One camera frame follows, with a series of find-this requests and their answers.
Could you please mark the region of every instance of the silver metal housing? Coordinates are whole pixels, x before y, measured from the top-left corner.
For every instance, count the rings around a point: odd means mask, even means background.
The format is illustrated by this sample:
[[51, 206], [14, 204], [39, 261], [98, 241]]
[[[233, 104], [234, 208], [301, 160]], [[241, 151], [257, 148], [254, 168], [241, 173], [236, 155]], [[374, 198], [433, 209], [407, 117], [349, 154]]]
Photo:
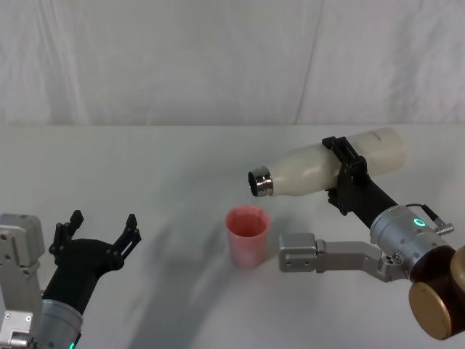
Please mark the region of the silver metal housing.
[[44, 300], [39, 329], [32, 335], [43, 348], [68, 349], [74, 346], [81, 326], [82, 315], [76, 309], [56, 300]]
[[407, 278], [397, 255], [383, 255], [368, 242], [315, 240], [312, 233], [281, 234], [278, 260], [284, 273], [362, 270], [383, 282]]
[[2, 348], [25, 348], [29, 333], [38, 326], [42, 298], [37, 270], [44, 250], [37, 217], [0, 215], [0, 285], [5, 305]]
[[371, 242], [387, 255], [398, 254], [410, 274], [429, 251], [447, 243], [406, 206], [393, 206], [382, 212], [371, 225]]

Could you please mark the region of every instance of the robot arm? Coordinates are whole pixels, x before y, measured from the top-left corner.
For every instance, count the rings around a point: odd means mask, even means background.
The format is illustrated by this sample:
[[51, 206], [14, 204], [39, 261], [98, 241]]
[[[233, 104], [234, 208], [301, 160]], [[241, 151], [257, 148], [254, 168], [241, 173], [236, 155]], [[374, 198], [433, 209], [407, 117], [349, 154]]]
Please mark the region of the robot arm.
[[447, 339], [465, 331], [465, 247], [458, 251], [440, 236], [453, 230], [427, 206], [437, 224], [430, 228], [408, 206], [397, 204], [370, 178], [366, 160], [345, 137], [323, 140], [341, 162], [328, 201], [346, 215], [354, 212], [370, 229], [371, 243], [325, 242], [313, 234], [280, 237], [283, 272], [364, 270], [384, 282], [407, 278], [411, 310], [431, 337]]
[[0, 215], [0, 286], [6, 309], [0, 348], [26, 348], [31, 343], [29, 334], [38, 327], [42, 309], [37, 270], [43, 253], [37, 217]]
[[124, 266], [140, 242], [137, 221], [129, 215], [123, 234], [112, 245], [72, 237], [84, 221], [75, 211], [70, 222], [57, 224], [49, 251], [58, 266], [44, 294], [36, 271], [44, 253], [39, 219], [0, 215], [0, 285], [5, 316], [0, 348], [73, 349], [81, 337], [82, 315], [99, 278]]

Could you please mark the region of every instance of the metal arm segment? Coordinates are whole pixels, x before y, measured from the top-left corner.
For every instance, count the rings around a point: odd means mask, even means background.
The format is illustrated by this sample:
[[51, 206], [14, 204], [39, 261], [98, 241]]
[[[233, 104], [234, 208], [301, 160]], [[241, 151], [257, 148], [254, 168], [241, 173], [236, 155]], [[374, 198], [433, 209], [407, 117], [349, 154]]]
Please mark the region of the metal arm segment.
[[39, 325], [42, 298], [36, 272], [44, 250], [37, 217], [0, 215], [0, 286], [6, 309], [0, 348], [26, 348], [29, 333]]
[[362, 270], [384, 282], [407, 278], [400, 256], [385, 256], [361, 241], [315, 240], [312, 233], [281, 234], [279, 264], [285, 273]]

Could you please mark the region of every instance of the black clamp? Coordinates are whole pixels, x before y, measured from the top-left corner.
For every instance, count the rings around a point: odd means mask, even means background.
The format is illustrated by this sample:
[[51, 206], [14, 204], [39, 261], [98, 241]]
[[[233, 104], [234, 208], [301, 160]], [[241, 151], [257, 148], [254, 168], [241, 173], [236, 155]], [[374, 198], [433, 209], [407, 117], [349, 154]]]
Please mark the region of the black clamp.
[[368, 174], [365, 158], [357, 153], [346, 137], [328, 137], [321, 142], [341, 162], [337, 186], [330, 188], [328, 202], [345, 216], [354, 212], [367, 227], [385, 209], [397, 205]]
[[83, 313], [99, 278], [124, 266], [124, 260], [141, 241], [136, 217], [128, 216], [121, 236], [112, 244], [73, 236], [84, 218], [75, 211], [70, 222], [58, 223], [49, 252], [58, 265], [43, 299], [57, 300]]

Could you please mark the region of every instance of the cable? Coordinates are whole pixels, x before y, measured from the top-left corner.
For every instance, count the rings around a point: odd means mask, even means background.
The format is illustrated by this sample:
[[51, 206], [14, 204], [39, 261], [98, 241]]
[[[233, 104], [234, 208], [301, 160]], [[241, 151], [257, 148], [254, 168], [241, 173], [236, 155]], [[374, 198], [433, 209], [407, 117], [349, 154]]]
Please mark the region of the cable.
[[426, 213], [428, 215], [429, 218], [431, 218], [431, 220], [434, 222], [436, 219], [437, 219], [437, 214], [434, 213], [434, 211], [432, 209], [430, 209], [427, 205], [422, 205], [422, 204], [408, 204], [406, 206], [417, 206], [417, 207], [421, 207], [421, 209], [423, 209], [424, 213]]

